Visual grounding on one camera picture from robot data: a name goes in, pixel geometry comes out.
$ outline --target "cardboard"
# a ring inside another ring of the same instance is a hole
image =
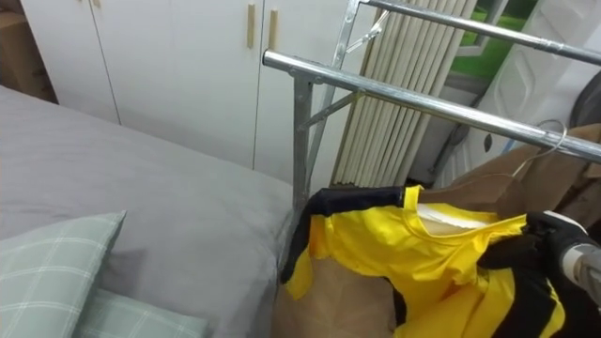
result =
[[[7,9],[17,14],[25,14],[20,0],[0,0],[0,8]]]
[[[0,12],[0,85],[56,102],[27,20],[7,11]]]
[[[361,276],[331,258],[311,259],[309,292],[293,300],[278,289],[272,338],[392,338],[393,287],[383,278]]]

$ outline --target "cardboard box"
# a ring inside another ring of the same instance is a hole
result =
[[[6,11],[0,12],[0,85],[56,102],[27,20]]]

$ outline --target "white cabinet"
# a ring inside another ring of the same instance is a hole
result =
[[[62,105],[291,182],[292,79],[273,49],[330,64],[347,0],[22,0]],[[270,21],[277,12],[279,22]],[[361,8],[351,40],[370,29]],[[359,72],[364,46],[344,69]],[[318,109],[323,86],[316,86]],[[329,120],[329,184],[347,111]]]
[[[97,1],[122,124],[252,167],[260,26],[249,48],[249,2]]]
[[[90,4],[24,0],[23,9],[60,104],[117,123]]]
[[[275,51],[329,65],[346,8],[346,0],[266,0],[262,50],[269,47],[270,34],[275,34],[271,39]],[[277,13],[277,26],[272,26],[272,11]],[[351,42],[369,31],[374,16],[373,7],[360,7]],[[348,54],[343,69],[359,73],[364,48]],[[254,169],[289,183],[292,182],[292,84],[287,73],[261,66]],[[320,108],[323,93],[324,85],[314,87],[313,114]],[[344,94],[338,89],[334,99]],[[348,108],[328,119],[313,174],[313,190],[330,184],[347,113]]]

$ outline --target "metal hanger hook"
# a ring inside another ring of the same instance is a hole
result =
[[[546,124],[548,122],[554,122],[554,123],[557,123],[560,126],[562,126],[562,138],[560,138],[560,140],[557,142],[557,145],[553,146],[551,149],[549,149],[549,150],[547,150],[547,151],[545,151],[545,152],[543,152],[541,154],[536,154],[536,155],[532,156],[531,158],[526,159],[524,162],[522,162],[517,167],[517,169],[514,171],[514,173],[512,174],[512,177],[515,177],[517,175],[517,173],[519,173],[520,170],[522,170],[524,168],[524,166],[528,162],[533,161],[533,160],[538,159],[538,158],[542,158],[543,156],[546,156],[546,155],[552,153],[553,151],[559,149],[560,146],[562,146],[562,143],[565,140],[565,137],[567,136],[567,126],[563,122],[561,122],[560,120],[557,120],[557,119],[546,119],[544,121],[539,122],[536,125],[536,127],[541,127],[541,126],[543,126],[544,124]]]

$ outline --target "yellow and black jersey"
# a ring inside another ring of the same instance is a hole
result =
[[[522,234],[525,216],[429,205],[458,220],[484,223],[438,232],[418,213],[420,187],[322,190],[302,212],[281,282],[294,299],[311,286],[310,257],[331,257],[361,275],[384,277],[396,291],[395,337],[548,337],[565,318],[544,273],[482,269],[501,238]]]

